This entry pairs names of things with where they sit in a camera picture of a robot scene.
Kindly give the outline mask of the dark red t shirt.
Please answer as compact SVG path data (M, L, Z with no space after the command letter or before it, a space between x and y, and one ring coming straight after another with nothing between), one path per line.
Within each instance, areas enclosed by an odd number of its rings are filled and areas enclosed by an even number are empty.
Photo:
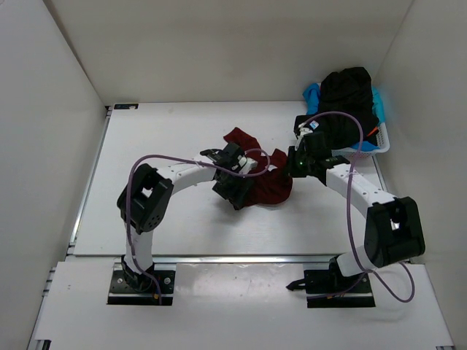
M223 139L226 142L237 144L243 151L261 149L258 140L240 128L234 128ZM252 178L252 187L246 195L244 206L273 206L285 202L289 198L293 188L293 179L285 172L287 155L282 150L275 149L269 156L269 166L266 166L266 156L260 151L250 152L247 156L258 163L257 167L253 170L254 174L266 168L267 172Z

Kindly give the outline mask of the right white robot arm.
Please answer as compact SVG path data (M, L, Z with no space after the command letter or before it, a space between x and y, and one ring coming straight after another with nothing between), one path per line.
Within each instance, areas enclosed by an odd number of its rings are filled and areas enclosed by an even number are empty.
M373 272L425 253L418 206L410 197L398 198L359 174L351 162L334 156L323 133L301 124L297 142L287 155L293 178L314 177L346 200L346 210L357 209L365 219L364 242L329 262L325 280L343 292L366 272Z

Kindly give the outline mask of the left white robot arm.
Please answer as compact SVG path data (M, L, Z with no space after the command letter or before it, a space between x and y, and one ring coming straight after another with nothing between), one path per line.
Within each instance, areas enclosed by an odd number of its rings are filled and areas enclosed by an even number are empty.
M138 293L161 292L152 256L153 232L161 224L171 197L213 181L213 190L239 209L253 185L250 175L258 168L258 161L232 142L224 149L206 149L187 160L172 160L175 164L161 169L147 163L133 166L117 200L126 229L123 278Z

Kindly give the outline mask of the blue t shirt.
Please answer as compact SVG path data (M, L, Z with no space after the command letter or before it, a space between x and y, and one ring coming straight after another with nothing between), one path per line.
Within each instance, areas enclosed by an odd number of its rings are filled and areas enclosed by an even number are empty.
M382 99L379 95L379 91L377 90L375 86L372 86L371 89L372 89L372 94L373 94L372 112L378 118L379 124L385 123L385 109L384 109L384 104L382 102ZM306 113L308 115L317 113L319 102L320 102L320 84L318 83L311 84L308 88L305 89L302 96L304 97L304 100L307 105ZM374 146L377 145L377 141L375 141L375 143L374 142L370 142L370 143L373 144Z

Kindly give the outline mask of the white plastic laundry basket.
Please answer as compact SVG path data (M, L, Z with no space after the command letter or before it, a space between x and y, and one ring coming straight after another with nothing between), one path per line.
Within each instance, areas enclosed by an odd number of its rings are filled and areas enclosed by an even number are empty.
M376 135L377 145L374 146L368 141L363 142L362 148L357 155L357 158L368 158L373 157L379 153L385 153L390 148L390 140L387 132L387 127L385 122L381 122L378 125L378 133ZM343 149L333 149L332 155L334 156L344 156L346 158L353 158L357 153L358 146L357 144L352 147L346 147Z

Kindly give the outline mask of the black t shirt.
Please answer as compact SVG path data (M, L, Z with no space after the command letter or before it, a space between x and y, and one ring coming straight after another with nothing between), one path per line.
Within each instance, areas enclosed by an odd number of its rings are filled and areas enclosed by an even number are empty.
M376 141L378 118L373 114L371 76L363 67L352 67L330 73L320 83L320 102L315 114L299 115L294 130L310 117L318 117L320 126L315 131L323 132L326 144L331 149L343 149L357 144L362 148L364 141Z

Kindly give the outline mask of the black label sticker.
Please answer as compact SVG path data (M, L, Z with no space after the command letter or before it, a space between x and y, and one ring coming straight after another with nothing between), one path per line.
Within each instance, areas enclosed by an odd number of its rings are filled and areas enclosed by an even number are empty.
M134 110L138 108L139 108L138 104L115 104L113 106L114 110Z

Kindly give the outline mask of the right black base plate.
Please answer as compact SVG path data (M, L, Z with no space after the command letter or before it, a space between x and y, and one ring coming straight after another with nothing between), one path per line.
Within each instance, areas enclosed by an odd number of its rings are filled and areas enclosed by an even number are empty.
M367 274L342 276L336 266L304 270L304 277L286 289L306 292L307 308L373 308L376 306Z

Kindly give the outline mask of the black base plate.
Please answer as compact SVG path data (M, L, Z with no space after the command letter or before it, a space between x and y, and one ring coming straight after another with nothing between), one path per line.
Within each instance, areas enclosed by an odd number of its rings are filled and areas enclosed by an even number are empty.
M111 306L171 306L174 297L176 270L163 268L155 270L154 276L158 280L161 294L157 293L155 283L143 277L143 283L133 288L125 278L121 264L114 264L109 283L107 304Z
M373 308L376 306L367 274L342 276L336 266L304 270L304 277L286 289L306 292L307 308Z

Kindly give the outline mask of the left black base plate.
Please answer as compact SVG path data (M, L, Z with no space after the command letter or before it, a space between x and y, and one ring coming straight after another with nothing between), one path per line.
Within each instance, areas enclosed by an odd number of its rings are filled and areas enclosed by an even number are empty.
M143 277L143 283L133 288L125 278L121 264L114 264L109 283L107 304L111 306L171 306L174 297L176 270L163 268L155 270L154 276L158 280L161 294L157 293L155 283Z

